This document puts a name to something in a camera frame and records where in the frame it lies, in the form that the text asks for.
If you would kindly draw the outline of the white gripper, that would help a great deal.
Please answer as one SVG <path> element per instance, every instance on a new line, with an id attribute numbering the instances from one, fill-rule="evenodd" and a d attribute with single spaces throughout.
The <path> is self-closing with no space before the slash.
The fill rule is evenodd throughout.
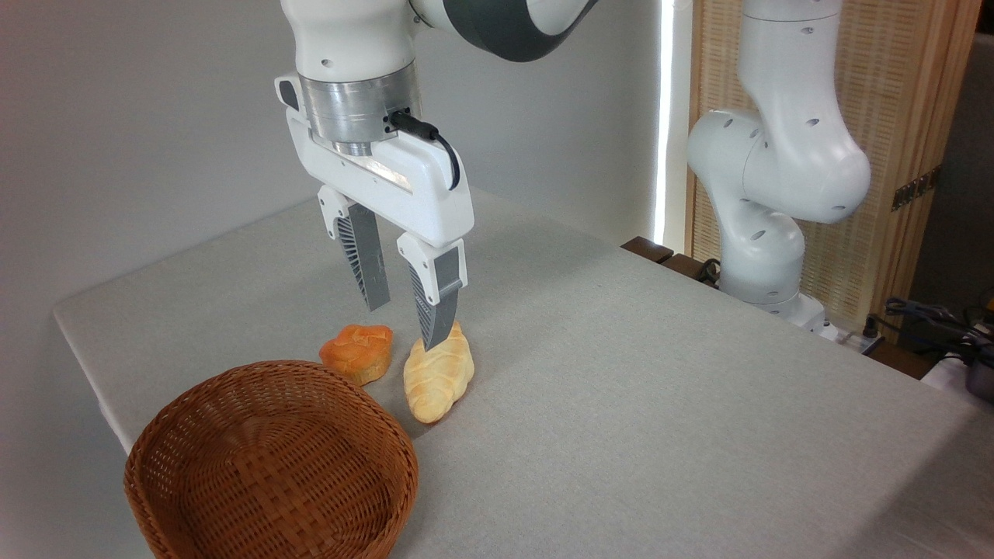
<path id="1" fill-rule="evenodd" d="M 375 213 L 405 231 L 398 250 L 411 273 L 423 347 L 433 350 L 450 336 L 458 291 L 468 284 L 461 238 L 474 210 L 466 179 L 451 189 L 450 153 L 404 131 L 373 142 L 370 155 L 344 155 L 312 132 L 296 75 L 274 86 L 301 164 L 325 184 L 318 201 L 328 237 L 341 245 L 370 311 L 390 301 Z"/>

